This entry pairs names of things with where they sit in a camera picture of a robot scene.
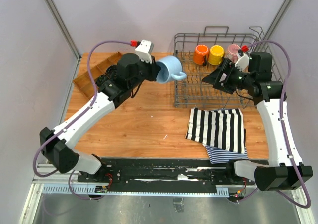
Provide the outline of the light blue mug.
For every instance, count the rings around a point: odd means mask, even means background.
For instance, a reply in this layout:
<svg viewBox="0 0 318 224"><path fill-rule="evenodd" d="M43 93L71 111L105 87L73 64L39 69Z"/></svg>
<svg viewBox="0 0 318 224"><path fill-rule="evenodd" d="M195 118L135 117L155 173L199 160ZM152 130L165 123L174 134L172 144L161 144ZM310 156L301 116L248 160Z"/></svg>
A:
<svg viewBox="0 0 318 224"><path fill-rule="evenodd" d="M156 65L160 67L160 71L156 77L156 82L158 83L164 84L187 78L187 74L183 71L180 60L175 56L166 56L156 61Z"/></svg>

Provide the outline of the yellow enamel mug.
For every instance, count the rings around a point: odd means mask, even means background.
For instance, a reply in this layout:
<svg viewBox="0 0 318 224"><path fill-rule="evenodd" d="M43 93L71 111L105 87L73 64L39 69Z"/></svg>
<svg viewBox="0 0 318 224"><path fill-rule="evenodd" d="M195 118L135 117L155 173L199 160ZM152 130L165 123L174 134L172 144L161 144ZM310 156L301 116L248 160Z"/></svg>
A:
<svg viewBox="0 0 318 224"><path fill-rule="evenodd" d="M223 59L224 56L224 49L219 45L214 45L210 48L209 56L208 56L208 63L214 66L218 66Z"/></svg>

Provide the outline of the orange glass mug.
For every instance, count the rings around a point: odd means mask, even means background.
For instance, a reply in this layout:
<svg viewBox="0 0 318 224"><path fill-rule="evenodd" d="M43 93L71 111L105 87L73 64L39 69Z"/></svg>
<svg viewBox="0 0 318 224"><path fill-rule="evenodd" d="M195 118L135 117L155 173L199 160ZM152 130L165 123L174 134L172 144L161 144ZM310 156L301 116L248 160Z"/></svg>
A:
<svg viewBox="0 0 318 224"><path fill-rule="evenodd" d="M206 66L208 56L209 48L203 44L197 45L193 54L193 62L197 65Z"/></svg>

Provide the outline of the pink ghost pattern mug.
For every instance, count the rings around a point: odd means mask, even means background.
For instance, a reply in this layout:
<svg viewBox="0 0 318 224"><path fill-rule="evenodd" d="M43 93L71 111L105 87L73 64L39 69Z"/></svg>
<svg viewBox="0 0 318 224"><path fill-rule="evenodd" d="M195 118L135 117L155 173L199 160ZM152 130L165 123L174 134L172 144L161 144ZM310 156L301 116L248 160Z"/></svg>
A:
<svg viewBox="0 0 318 224"><path fill-rule="evenodd" d="M230 59L233 63L235 63L239 58L237 56L238 50L241 47L237 44L230 44L224 54L224 58Z"/></svg>

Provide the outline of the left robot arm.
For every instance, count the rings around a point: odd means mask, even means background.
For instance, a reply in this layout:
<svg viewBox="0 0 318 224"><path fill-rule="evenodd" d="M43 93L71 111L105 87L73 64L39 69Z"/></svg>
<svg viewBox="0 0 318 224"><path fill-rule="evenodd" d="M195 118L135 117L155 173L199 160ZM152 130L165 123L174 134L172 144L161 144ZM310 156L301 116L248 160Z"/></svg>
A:
<svg viewBox="0 0 318 224"><path fill-rule="evenodd" d="M105 179L109 169L102 159L95 154L75 152L74 147L102 117L133 98L143 81L156 80L160 66L154 56L150 58L147 63L137 54L124 54L104 83L93 84L95 94L87 104L64 123L53 129L44 127L40 131L41 145L37 154L42 154L55 168L47 176L55 172L82 171L95 182Z"/></svg>

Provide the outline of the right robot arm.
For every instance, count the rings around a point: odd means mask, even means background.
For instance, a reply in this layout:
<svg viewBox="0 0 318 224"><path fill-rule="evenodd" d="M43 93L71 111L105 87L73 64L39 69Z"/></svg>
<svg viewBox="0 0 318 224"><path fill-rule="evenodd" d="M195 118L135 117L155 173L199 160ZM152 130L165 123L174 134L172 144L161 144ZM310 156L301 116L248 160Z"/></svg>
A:
<svg viewBox="0 0 318 224"><path fill-rule="evenodd" d="M303 164L287 116L287 97L281 81L272 80L273 57L267 52L238 54L233 63L223 59L219 66L202 82L214 89L233 94L245 89L261 115L267 137L268 165L252 161L234 161L225 172L230 184L237 184L243 177L254 181L261 191L294 190L313 176L311 166Z"/></svg>

